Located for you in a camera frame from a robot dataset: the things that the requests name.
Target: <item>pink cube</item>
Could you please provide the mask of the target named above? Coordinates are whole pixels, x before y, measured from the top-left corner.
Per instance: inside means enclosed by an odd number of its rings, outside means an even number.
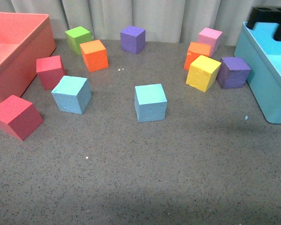
[[[222,32],[211,28],[204,28],[198,35],[198,42],[211,45],[209,57],[218,49],[221,41]]]
[[[0,128],[22,141],[43,121],[36,107],[20,97],[12,95],[0,103]]]
[[[45,90],[52,90],[66,75],[60,55],[37,59],[37,76]]]

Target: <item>light pink cube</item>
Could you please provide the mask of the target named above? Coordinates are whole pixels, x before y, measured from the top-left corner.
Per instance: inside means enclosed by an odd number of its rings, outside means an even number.
[[[211,28],[204,28],[198,35],[198,43],[203,43],[211,45],[211,50],[209,57],[211,57],[217,48],[219,47],[221,41],[222,32],[219,30],[214,30]]]

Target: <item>light blue plastic bin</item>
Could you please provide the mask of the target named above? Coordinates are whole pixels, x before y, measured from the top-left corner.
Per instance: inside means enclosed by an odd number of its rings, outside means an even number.
[[[247,82],[270,123],[281,124],[281,41],[273,34],[278,24],[255,24],[254,30],[243,23],[234,55],[251,68]]]

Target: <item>black object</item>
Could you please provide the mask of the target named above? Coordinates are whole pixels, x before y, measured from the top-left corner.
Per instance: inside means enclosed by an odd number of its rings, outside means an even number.
[[[274,34],[274,40],[281,41],[281,7],[255,6],[252,8],[247,28],[253,29],[255,23],[278,23],[279,26]]]

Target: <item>white curtain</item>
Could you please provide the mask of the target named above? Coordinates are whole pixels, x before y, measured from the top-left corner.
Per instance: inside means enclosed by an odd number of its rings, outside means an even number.
[[[0,12],[50,16],[55,38],[82,26],[95,39],[119,39],[129,26],[146,29],[147,41],[190,43],[205,27],[223,31],[223,45],[236,45],[252,6],[281,0],[0,0]]]

